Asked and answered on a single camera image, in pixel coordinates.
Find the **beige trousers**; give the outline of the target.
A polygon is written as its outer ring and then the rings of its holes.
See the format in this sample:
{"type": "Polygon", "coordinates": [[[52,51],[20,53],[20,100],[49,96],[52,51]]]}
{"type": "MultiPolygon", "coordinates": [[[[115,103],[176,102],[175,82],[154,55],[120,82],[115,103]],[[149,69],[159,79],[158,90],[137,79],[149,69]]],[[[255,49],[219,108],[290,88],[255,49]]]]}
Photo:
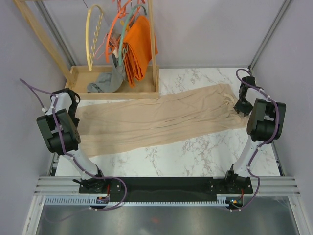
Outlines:
{"type": "Polygon", "coordinates": [[[83,106],[76,112],[81,148],[93,157],[245,128],[248,117],[234,110],[236,101],[228,84],[217,84],[158,99],[83,106]]]}

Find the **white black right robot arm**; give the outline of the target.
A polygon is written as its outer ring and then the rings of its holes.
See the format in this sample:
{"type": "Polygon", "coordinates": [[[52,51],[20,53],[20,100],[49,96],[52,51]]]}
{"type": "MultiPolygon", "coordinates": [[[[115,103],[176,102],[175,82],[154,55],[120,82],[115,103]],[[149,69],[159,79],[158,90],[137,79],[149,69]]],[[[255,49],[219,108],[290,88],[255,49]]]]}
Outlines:
{"type": "Polygon", "coordinates": [[[276,102],[256,86],[251,75],[241,79],[239,100],[234,105],[237,113],[249,116],[246,133],[248,139],[239,157],[224,179],[224,189],[229,193],[252,194],[251,174],[258,152],[281,136],[286,104],[276,102]]]}

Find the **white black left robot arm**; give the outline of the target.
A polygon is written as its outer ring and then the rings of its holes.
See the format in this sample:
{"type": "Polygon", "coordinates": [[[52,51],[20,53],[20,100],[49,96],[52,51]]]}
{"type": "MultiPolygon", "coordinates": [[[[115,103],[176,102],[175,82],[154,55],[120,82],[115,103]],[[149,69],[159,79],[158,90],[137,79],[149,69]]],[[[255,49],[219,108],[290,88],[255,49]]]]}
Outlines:
{"type": "Polygon", "coordinates": [[[50,106],[43,107],[43,115],[36,119],[44,142],[51,153],[66,158],[80,174],[80,194],[102,194],[107,191],[107,181],[101,170],[88,159],[80,143],[77,127],[79,119],[75,116],[80,96],[69,88],[50,94],[50,106]]]}

